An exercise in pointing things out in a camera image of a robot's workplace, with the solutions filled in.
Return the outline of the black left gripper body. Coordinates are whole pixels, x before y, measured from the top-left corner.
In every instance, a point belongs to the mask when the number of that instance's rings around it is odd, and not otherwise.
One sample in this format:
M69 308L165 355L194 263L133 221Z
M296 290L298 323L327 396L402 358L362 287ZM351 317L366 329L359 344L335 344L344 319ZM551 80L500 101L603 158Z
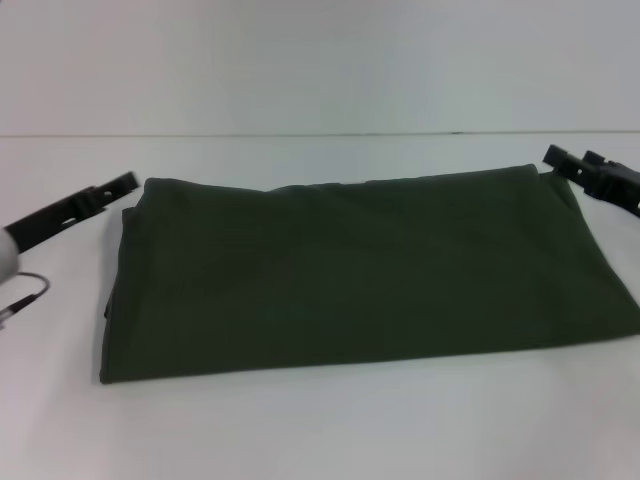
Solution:
M97 214L96 188L89 187L17 220L5 230L22 254Z

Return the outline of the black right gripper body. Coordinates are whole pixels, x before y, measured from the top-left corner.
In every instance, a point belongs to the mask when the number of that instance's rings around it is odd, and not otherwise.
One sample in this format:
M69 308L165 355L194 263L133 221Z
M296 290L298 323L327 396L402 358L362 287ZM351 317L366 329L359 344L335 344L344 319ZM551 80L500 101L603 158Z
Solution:
M582 168L577 177L584 193L639 215L639 173L617 162Z

